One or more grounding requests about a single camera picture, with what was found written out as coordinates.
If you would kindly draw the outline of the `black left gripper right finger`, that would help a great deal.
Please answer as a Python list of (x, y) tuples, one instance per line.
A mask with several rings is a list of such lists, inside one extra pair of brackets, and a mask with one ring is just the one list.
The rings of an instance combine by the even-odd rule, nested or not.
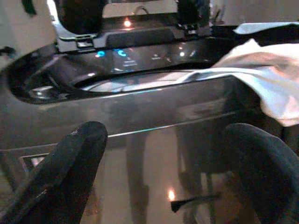
[(249, 124), (225, 129), (226, 153), (263, 224), (299, 222), (299, 157), (280, 138)]

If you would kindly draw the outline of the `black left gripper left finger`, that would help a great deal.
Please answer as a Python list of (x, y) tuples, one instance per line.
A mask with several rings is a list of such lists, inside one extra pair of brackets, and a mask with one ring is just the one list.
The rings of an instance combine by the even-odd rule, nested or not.
[(0, 222), (80, 223), (106, 144), (106, 127), (97, 121), (66, 135), (17, 188)]

